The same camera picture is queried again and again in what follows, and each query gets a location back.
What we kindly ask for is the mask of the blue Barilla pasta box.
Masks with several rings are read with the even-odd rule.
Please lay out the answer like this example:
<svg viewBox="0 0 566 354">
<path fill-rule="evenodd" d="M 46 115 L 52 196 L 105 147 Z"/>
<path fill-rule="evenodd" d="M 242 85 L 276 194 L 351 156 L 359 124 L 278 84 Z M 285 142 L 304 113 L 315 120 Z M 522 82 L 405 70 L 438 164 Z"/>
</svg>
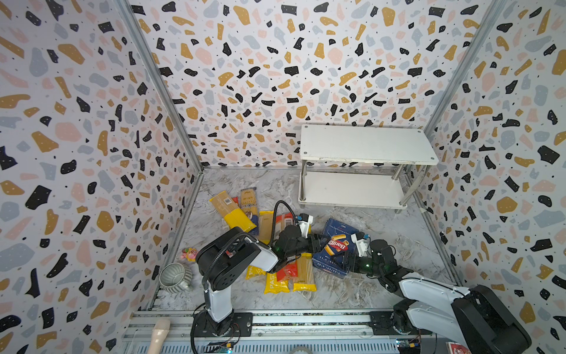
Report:
<svg viewBox="0 0 566 354">
<path fill-rule="evenodd" d="M 328 243 L 312 256 L 313 266 L 336 277 L 346 277 L 349 271 L 343 260 L 345 256 L 357 253 L 357 246 L 352 241 L 352 236 L 357 232 L 359 230 L 355 227 L 333 218 L 328 219 L 323 230 L 324 240 Z"/>
</svg>

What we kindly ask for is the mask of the yellow Pastatime spaghetti bag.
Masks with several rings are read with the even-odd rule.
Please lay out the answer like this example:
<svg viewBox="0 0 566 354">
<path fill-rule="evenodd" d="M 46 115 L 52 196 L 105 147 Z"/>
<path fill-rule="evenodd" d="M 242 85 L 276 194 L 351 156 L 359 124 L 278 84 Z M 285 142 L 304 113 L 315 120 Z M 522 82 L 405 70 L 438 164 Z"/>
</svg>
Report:
<svg viewBox="0 0 566 354">
<path fill-rule="evenodd" d="M 311 253 L 303 253 L 296 261 L 298 275 L 293 280 L 294 291 L 316 292 L 317 287 L 314 280 L 313 262 Z"/>
</svg>

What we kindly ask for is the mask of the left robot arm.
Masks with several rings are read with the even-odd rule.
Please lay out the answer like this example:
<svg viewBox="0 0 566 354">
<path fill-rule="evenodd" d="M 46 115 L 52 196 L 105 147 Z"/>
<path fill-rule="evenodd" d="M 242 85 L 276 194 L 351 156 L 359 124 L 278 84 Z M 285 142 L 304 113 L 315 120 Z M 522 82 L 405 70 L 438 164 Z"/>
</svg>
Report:
<svg viewBox="0 0 566 354">
<path fill-rule="evenodd" d="M 329 242 L 329 237 L 319 234 L 303 237 L 296 225 L 287 226 L 271 246 L 240 227 L 230 229 L 197 254 L 205 310 L 197 315 L 196 329 L 212 336 L 230 331 L 234 324 L 231 286 L 249 266 L 277 273 L 304 253 L 314 255 L 322 251 Z"/>
</svg>

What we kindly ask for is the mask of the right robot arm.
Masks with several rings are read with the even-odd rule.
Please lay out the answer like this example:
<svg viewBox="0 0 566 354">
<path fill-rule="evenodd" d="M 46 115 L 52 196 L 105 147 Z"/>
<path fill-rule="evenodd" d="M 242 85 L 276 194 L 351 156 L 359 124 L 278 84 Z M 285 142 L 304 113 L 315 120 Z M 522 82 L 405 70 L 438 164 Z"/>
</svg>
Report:
<svg viewBox="0 0 566 354">
<path fill-rule="evenodd" d="M 508 308 L 486 286 L 454 286 L 432 280 L 399 265 L 396 249 L 385 240 L 341 252 L 348 272 L 376 279 L 402 297 L 393 309 L 391 325 L 400 334 L 429 330 L 464 345 L 472 353 L 524 353 L 532 339 Z"/>
</svg>

